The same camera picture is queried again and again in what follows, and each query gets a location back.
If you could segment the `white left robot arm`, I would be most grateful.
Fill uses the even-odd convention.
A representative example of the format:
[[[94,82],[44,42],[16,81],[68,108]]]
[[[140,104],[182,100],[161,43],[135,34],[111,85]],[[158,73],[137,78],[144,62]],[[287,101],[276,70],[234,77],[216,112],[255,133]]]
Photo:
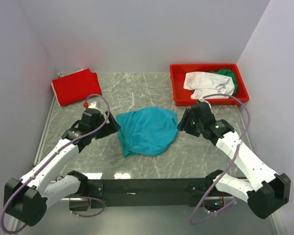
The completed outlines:
[[[55,148],[30,172],[4,186],[4,213],[29,226],[36,225],[47,209],[66,196],[89,194],[88,178],[77,171],[69,172],[62,180],[52,183],[68,161],[76,157],[92,140],[101,139],[119,130],[109,111],[102,114],[87,108],[82,118],[62,135]]]

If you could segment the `green t-shirt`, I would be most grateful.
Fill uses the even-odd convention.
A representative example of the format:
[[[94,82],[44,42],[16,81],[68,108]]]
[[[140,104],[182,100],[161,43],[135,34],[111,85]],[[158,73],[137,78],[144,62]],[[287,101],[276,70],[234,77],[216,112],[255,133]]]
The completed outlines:
[[[218,79],[218,93],[234,95],[237,92],[237,79],[232,70],[221,69],[211,73],[216,74],[215,79]]]

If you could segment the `aluminium frame rail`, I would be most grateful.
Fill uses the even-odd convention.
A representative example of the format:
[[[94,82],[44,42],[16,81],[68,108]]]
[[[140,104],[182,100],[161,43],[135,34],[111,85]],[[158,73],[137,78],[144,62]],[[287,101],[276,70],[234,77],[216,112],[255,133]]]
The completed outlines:
[[[37,152],[36,152],[36,155],[35,155],[35,158],[34,158],[33,167],[35,167],[40,162],[40,159],[41,159],[41,155],[42,155],[42,151],[43,151],[44,144],[45,144],[45,139],[46,139],[46,132],[47,132],[47,130],[49,128],[49,121],[50,121],[50,117],[51,117],[51,114],[52,114],[52,111],[53,111],[53,108],[54,108],[55,100],[56,100],[56,98],[55,98],[55,96],[53,96],[51,104],[50,104],[49,112],[48,112],[48,115],[47,115],[47,119],[46,119],[46,122],[45,122],[45,125],[44,125],[44,128],[43,128],[43,132],[42,132],[42,135],[41,135],[41,138],[40,138],[40,141],[39,141],[38,149],[37,149]]]

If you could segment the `crumpled white t-shirt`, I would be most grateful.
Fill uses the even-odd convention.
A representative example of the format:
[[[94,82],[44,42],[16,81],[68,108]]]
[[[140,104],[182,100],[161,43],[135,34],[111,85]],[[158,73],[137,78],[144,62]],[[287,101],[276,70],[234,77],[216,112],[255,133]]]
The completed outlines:
[[[183,89],[192,91],[190,98],[195,100],[212,94],[214,94],[212,99],[227,98],[225,94],[218,93],[218,79],[215,79],[215,76],[216,74],[203,71],[186,73]]]

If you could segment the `folded red t-shirt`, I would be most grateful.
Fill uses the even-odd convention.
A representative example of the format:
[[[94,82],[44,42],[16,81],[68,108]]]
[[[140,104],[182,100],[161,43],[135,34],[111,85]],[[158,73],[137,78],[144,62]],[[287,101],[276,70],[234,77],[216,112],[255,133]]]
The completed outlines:
[[[68,106],[83,101],[91,94],[102,95],[98,76],[90,69],[54,79],[52,83],[60,106]]]

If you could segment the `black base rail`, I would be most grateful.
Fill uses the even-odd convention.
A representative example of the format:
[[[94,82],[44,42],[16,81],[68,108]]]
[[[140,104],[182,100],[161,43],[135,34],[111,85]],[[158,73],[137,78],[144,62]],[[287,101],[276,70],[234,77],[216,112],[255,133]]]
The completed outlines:
[[[99,198],[108,207],[194,207],[211,183],[205,178],[89,180],[81,195]]]

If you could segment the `teal t-shirt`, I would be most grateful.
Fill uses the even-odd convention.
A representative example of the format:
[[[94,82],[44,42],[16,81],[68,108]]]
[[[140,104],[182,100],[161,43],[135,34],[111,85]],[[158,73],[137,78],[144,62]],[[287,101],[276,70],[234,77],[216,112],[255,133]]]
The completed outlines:
[[[176,112],[145,107],[117,115],[118,137],[125,158],[158,156],[167,150],[178,134]]]

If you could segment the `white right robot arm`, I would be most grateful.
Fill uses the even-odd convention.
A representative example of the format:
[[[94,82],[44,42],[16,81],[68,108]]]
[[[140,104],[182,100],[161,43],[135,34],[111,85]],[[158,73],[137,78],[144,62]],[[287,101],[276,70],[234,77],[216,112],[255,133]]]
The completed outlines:
[[[208,103],[199,102],[187,108],[178,130],[195,137],[203,136],[231,160],[225,170],[216,170],[206,176],[206,191],[198,206],[209,194],[225,192],[245,201],[257,217],[265,219],[289,202],[289,176],[278,174],[261,161],[226,120],[215,119]],[[236,165],[246,180],[230,176],[231,165]]]

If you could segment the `red plastic bin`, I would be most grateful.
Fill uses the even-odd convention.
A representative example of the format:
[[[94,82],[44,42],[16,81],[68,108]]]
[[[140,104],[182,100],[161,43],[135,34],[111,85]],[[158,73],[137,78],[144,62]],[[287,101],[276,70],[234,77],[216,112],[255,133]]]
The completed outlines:
[[[238,85],[237,92],[234,96],[242,103],[248,102],[249,95],[236,64],[172,64],[170,65],[170,73],[175,105],[192,106],[197,103],[196,100],[191,99],[193,92],[183,88],[186,73],[195,71],[212,72],[222,69],[229,69],[234,73]]]

